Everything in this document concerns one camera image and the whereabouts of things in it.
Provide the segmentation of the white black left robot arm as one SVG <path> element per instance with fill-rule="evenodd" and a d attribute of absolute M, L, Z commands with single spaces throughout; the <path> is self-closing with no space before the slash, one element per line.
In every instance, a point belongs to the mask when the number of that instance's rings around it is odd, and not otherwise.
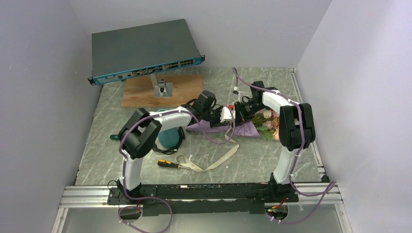
<path fill-rule="evenodd" d="M 143 158 L 152 150 L 160 133 L 200 125 L 202 121 L 208 122 L 211 127 L 221 126 L 226 123 L 222 119 L 224 110 L 225 107 L 216 103 L 215 95 L 206 90 L 198 98 L 171 110 L 136 110 L 118 134 L 119 152 L 123 156 L 122 172 L 117 180 L 120 197 L 128 204 L 139 199 Z"/>

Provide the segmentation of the purple flower bouquet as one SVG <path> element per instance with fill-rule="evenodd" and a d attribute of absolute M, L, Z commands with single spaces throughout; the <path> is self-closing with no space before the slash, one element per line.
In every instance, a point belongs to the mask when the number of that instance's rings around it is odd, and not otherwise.
<path fill-rule="evenodd" d="M 229 126 L 218 126 L 211 128 L 210 123 L 204 120 L 187 126 L 188 132 L 201 132 L 204 129 L 206 133 L 225 132 Z M 263 109 L 255 113 L 251 121 L 243 123 L 235 128 L 235 135 L 247 137 L 261 137 L 269 141 L 279 141 L 280 117 L 274 110 Z"/>

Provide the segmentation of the beige ribbon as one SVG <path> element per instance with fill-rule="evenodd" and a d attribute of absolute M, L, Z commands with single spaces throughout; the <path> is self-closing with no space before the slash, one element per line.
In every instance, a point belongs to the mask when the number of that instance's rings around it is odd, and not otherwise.
<path fill-rule="evenodd" d="M 226 130 L 224 133 L 224 138 L 228 140 L 228 143 L 231 144 L 232 147 L 224 154 L 221 154 L 219 158 L 214 159 L 212 161 L 213 163 L 207 165 L 205 168 L 198 166 L 197 164 L 192 162 L 189 157 L 180 152 L 176 154 L 175 161 L 178 163 L 178 165 L 180 165 L 181 168 L 186 167 L 195 172 L 207 172 L 214 170 L 224 162 L 226 162 L 228 159 L 230 159 L 238 151 L 240 145 L 235 139 L 231 138 L 231 136 L 234 136 L 234 129 L 232 126 L 229 126 L 228 130 Z"/>

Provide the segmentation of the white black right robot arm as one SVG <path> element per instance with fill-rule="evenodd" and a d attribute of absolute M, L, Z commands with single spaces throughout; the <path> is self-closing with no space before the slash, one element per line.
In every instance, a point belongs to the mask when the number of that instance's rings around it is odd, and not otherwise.
<path fill-rule="evenodd" d="M 279 140 L 282 145 L 278 164 L 273 171 L 275 184 L 268 187 L 268 196 L 280 201 L 286 196 L 283 184 L 293 179 L 300 155 L 315 140 L 312 108 L 308 103 L 297 103 L 273 87 L 265 88 L 262 81 L 249 85 L 252 96 L 234 102 L 235 121 L 241 125 L 260 110 L 267 109 L 279 115 Z"/>

